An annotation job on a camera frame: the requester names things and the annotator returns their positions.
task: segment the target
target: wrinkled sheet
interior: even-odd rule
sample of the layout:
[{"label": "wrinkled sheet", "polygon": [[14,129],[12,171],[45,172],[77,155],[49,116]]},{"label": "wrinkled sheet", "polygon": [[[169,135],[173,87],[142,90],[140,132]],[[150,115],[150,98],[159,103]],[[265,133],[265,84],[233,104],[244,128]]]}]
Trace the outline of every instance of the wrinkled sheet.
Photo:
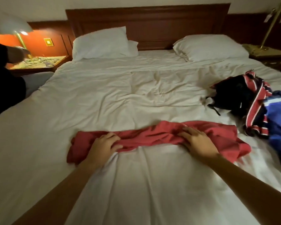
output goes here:
[{"label": "wrinkled sheet", "polygon": [[[281,73],[252,59],[186,63],[173,51],[67,62],[38,91],[0,115],[0,224],[11,224],[74,170],[77,131],[121,131],[160,120],[239,127],[252,152],[236,164],[281,191],[281,165],[265,141],[230,114],[202,105],[213,83],[255,69],[281,90]],[[181,146],[115,154],[84,188],[70,224],[258,224],[230,188]]]}]

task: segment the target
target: brass switch plate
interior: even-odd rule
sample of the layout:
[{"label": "brass switch plate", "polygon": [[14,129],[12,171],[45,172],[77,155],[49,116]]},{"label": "brass switch plate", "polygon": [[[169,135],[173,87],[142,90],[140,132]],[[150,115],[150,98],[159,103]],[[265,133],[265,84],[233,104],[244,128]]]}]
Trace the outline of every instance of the brass switch plate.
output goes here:
[{"label": "brass switch plate", "polygon": [[54,44],[53,44],[53,42],[52,42],[52,39],[46,38],[46,39],[44,39],[44,40],[45,40],[45,43],[46,43],[47,46],[54,46]]}]

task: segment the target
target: red garment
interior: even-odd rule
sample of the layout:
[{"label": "red garment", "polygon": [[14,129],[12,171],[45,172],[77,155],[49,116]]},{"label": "red garment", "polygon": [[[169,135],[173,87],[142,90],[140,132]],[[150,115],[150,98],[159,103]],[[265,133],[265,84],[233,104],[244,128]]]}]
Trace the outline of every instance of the red garment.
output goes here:
[{"label": "red garment", "polygon": [[[118,152],[131,151],[139,146],[158,144],[178,145],[185,141],[184,138],[177,136],[185,126],[205,132],[221,155],[230,162],[235,162],[237,158],[251,152],[251,147],[237,138],[235,125],[224,125],[207,121],[187,121],[183,123],[161,121],[158,125],[140,130],[114,132],[121,138],[115,145],[123,145],[123,148]],[[72,146],[67,155],[67,162],[76,164],[82,162],[86,158],[94,140],[107,133],[105,131],[78,132],[71,141]]]}]

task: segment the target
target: headboard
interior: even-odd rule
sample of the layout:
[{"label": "headboard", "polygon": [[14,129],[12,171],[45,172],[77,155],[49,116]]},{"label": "headboard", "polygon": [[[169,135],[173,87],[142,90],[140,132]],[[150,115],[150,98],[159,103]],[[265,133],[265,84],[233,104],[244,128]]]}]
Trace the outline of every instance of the headboard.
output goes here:
[{"label": "headboard", "polygon": [[172,49],[191,34],[219,34],[230,4],[66,10],[75,37],[126,26],[139,50]]}]

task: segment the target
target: wooden nightstand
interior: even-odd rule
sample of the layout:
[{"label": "wooden nightstand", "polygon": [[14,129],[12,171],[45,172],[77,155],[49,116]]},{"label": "wooden nightstand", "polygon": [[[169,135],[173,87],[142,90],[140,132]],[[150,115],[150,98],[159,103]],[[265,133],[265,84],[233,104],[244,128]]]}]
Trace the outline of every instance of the wooden nightstand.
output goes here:
[{"label": "wooden nightstand", "polygon": [[243,47],[250,53],[250,58],[262,62],[265,66],[281,71],[281,50],[268,48],[260,50],[258,46],[244,44]]},{"label": "wooden nightstand", "polygon": [[14,76],[23,76],[40,72],[55,72],[62,64],[71,61],[71,56],[58,57],[40,57],[45,62],[39,62],[38,58],[35,60],[26,59],[25,61],[8,68]]}]

